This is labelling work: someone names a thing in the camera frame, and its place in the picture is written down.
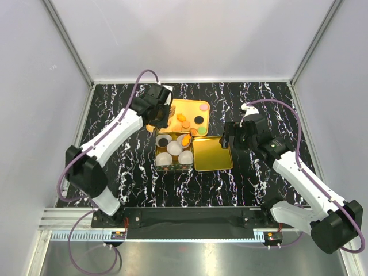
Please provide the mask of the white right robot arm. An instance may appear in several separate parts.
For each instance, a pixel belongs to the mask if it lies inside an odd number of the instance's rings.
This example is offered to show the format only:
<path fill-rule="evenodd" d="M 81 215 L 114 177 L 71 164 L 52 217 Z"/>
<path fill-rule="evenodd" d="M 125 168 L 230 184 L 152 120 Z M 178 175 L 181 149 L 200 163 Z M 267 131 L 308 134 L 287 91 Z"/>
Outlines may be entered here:
<path fill-rule="evenodd" d="M 263 205 L 261 221 L 274 228 L 287 224 L 309 235 L 323 252 L 332 254 L 343 250 L 358 254 L 365 250 L 366 241 L 361 231 L 363 208 L 352 200 L 346 201 L 331 190 L 307 166 L 300 156 L 300 141 L 293 147 L 283 137 L 274 137 L 268 120 L 254 106 L 255 101 L 243 103 L 242 119 L 226 122 L 220 139 L 222 148 L 252 151 L 257 158 L 284 177 L 307 201 L 309 209 L 273 199 Z"/>

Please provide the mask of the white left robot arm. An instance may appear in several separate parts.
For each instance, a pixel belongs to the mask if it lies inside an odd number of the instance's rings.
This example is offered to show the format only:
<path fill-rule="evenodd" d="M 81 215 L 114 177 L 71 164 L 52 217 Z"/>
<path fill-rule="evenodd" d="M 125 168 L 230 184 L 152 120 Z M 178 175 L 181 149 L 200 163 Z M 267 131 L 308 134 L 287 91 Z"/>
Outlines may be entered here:
<path fill-rule="evenodd" d="M 113 228 L 124 222 L 120 201 L 108 188 L 104 172 L 106 162 L 130 136 L 146 125 L 157 129 L 168 127 L 173 102 L 173 88 L 154 83 L 149 91 L 133 97 L 127 108 L 95 138 L 79 148 L 66 150 L 65 179 L 87 195 L 104 213 L 104 221 Z"/>

